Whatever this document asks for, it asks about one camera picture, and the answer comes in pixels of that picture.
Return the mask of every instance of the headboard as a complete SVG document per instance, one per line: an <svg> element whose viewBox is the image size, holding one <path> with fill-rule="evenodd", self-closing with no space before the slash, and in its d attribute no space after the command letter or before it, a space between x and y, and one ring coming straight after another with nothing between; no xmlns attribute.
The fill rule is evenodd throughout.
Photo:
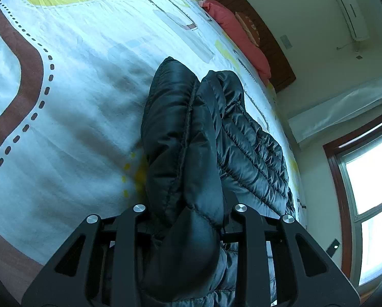
<svg viewBox="0 0 382 307"><path fill-rule="evenodd" d="M269 61L272 72L270 81L275 88L275 91L278 92L289 86L296 79L296 76L276 39L249 2L247 0L216 1L220 2L234 13L239 11L249 16L259 31L260 49Z"/></svg>

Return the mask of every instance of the patterned bedsheet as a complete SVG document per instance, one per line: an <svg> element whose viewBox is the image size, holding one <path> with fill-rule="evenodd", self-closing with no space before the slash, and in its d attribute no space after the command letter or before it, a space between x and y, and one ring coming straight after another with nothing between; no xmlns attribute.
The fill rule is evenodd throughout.
<svg viewBox="0 0 382 307"><path fill-rule="evenodd" d="M88 214L141 202L143 107L167 56L200 79L238 74L248 113L283 148L303 219L273 99L198 1L0 2L0 278L18 300Z"/></svg>

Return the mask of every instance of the silver screw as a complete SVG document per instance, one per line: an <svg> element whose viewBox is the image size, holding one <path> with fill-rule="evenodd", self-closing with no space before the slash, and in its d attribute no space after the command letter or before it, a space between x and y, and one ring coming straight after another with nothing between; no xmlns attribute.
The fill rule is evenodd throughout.
<svg viewBox="0 0 382 307"><path fill-rule="evenodd" d="M137 204L133 207L134 212L143 212L145 210L145 205Z"/></svg>
<svg viewBox="0 0 382 307"><path fill-rule="evenodd" d="M90 216L87 217L86 221L89 224L94 224L98 221L98 217L95 214L91 214Z"/></svg>
<svg viewBox="0 0 382 307"><path fill-rule="evenodd" d="M287 224L292 224L294 222L294 217L289 215L289 214L286 214L282 217L283 221Z"/></svg>
<svg viewBox="0 0 382 307"><path fill-rule="evenodd" d="M245 212L248 209L248 207L245 204L239 203L235 205L235 210L238 212Z"/></svg>

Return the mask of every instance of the bed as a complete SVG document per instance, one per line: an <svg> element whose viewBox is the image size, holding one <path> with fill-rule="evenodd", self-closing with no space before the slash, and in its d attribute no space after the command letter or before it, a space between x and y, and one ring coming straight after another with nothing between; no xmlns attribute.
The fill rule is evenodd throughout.
<svg viewBox="0 0 382 307"><path fill-rule="evenodd" d="M282 146L304 223L274 98L198 1L1 0L0 280L16 300L88 214L143 200L140 125L167 56L199 79L239 76L247 112Z"/></svg>

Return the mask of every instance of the air conditioner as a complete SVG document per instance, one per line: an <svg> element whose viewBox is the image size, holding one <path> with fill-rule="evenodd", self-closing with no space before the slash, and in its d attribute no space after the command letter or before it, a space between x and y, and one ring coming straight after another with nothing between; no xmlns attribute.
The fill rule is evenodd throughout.
<svg viewBox="0 0 382 307"><path fill-rule="evenodd" d="M337 0L337 2L347 21L353 39L359 42L368 39L367 25L357 0Z"/></svg>

